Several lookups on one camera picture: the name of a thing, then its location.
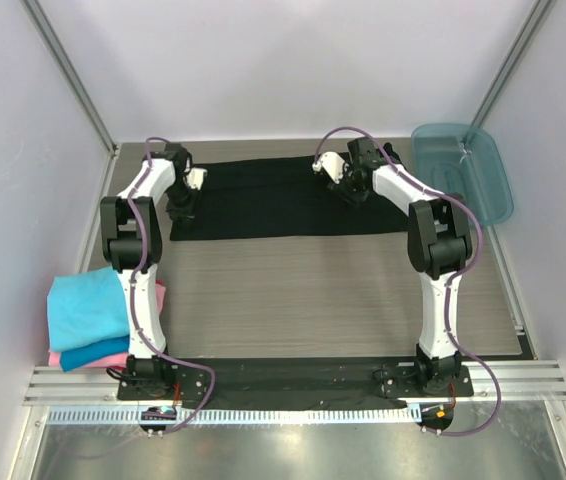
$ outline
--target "dark blue towel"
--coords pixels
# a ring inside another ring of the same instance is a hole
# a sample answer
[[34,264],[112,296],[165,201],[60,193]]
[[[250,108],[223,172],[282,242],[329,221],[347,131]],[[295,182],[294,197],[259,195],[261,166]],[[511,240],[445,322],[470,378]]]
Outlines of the dark blue towel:
[[75,348],[61,353],[61,368],[69,372],[88,363],[95,362],[108,355],[127,352],[130,347],[130,336],[109,338],[86,347]]

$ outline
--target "folded black cloth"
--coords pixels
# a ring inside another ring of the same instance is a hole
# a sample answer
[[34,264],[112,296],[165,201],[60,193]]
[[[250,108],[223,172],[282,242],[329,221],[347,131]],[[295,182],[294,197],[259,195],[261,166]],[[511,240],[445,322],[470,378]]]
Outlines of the folded black cloth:
[[200,164],[207,169],[196,218],[174,223],[170,240],[226,240],[295,235],[364,235],[407,230],[407,217],[372,192],[359,207],[329,191],[313,157]]

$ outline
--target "teal plastic basket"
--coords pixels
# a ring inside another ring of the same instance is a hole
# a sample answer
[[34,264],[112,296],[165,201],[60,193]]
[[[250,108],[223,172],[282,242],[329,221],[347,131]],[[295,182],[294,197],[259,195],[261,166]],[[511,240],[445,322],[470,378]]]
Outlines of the teal plastic basket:
[[482,226],[504,222],[514,203],[496,143],[470,125],[436,123],[412,133],[416,176],[445,193],[460,193]]

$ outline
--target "blue towel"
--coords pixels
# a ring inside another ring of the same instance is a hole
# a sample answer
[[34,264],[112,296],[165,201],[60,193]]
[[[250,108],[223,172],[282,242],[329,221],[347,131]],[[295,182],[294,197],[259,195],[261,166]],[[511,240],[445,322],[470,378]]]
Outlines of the blue towel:
[[61,368],[69,372],[108,355],[127,352],[130,347],[130,337],[110,338],[101,340],[87,347],[75,348],[61,354]]
[[63,353],[130,334],[121,282],[111,267],[56,277],[47,296],[50,348]]

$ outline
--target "reflective floor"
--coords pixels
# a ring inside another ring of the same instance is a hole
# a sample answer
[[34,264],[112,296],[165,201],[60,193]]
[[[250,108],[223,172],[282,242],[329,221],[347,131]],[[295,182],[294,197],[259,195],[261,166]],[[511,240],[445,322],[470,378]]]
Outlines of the reflective floor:
[[[488,403],[459,404],[451,429],[477,426],[492,409]],[[437,438],[412,424],[201,427],[164,439],[139,432],[129,426],[48,426],[33,478],[566,479],[542,402],[506,403],[496,423],[465,438]]]

